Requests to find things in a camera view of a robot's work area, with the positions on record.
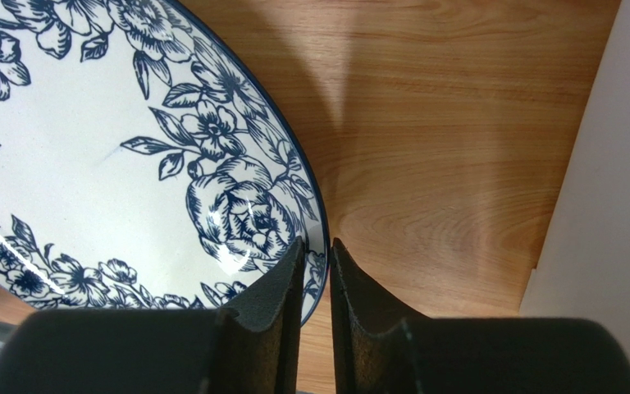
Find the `white plastic bin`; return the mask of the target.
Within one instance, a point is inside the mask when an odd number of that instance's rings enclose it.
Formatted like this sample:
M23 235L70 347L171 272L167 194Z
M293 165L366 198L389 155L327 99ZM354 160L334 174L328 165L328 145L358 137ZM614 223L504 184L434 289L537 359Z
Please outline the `white plastic bin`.
M519 313L598 322L630 359L630 1L615 17Z

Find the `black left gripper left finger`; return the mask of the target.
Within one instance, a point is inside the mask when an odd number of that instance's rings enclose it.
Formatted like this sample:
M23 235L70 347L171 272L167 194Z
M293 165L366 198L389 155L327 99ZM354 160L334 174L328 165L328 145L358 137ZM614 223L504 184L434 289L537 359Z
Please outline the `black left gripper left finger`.
M216 309L55 309L0 352L0 393L293 393L305 248Z

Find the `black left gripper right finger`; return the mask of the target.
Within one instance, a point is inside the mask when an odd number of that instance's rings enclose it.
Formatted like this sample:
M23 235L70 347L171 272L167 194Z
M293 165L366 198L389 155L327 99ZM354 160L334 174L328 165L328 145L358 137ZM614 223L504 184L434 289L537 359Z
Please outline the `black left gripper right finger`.
M630 393L630 362L581 318L431 318L329 253L339 393Z

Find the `blue floral plate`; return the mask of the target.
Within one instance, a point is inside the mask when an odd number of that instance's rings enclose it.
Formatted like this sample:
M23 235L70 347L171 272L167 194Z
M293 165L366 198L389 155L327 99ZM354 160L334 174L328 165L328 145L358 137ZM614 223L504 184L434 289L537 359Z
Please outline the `blue floral plate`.
M36 309L214 309L305 244L320 190L279 108L177 1L0 1L0 286Z

